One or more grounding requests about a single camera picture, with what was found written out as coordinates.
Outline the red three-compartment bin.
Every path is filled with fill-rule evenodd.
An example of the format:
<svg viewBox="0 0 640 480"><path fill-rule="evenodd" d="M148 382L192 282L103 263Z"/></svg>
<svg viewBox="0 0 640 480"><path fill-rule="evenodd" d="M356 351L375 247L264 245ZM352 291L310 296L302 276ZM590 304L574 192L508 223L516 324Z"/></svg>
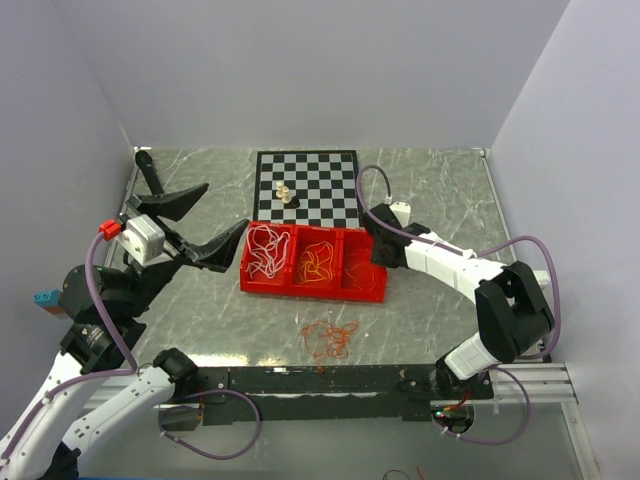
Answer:
<svg viewBox="0 0 640 480"><path fill-rule="evenodd" d="M240 264L245 293L382 303L387 271L363 229L249 224Z"/></svg>

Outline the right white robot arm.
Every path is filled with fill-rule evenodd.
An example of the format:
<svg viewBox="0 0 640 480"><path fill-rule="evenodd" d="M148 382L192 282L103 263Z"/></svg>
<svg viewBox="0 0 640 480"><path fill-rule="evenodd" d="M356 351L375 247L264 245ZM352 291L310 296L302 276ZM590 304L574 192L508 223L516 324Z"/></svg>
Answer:
<svg viewBox="0 0 640 480"><path fill-rule="evenodd" d="M435 364L431 381L439 394L462 396L484 371L513 362L555 327L551 308L527 264L483 259L423 225L402 226L387 204L363 213L361 222L373 238L373 264L424 273L475 306L476 333Z"/></svg>

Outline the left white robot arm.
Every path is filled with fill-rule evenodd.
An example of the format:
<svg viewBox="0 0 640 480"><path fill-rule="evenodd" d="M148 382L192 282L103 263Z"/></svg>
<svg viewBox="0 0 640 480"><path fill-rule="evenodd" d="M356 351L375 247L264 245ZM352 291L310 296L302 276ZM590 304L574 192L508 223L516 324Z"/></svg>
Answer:
<svg viewBox="0 0 640 480"><path fill-rule="evenodd" d="M75 479L78 463L125 421L197 390L198 368L177 348L141 370L132 349L138 322L183 266L224 273L249 222L242 219L203 245L168 226L206 193L205 184L175 193L131 195L132 215L104 222L83 264L56 293L72 326L51 370L19 420L1 440L4 479Z"/></svg>

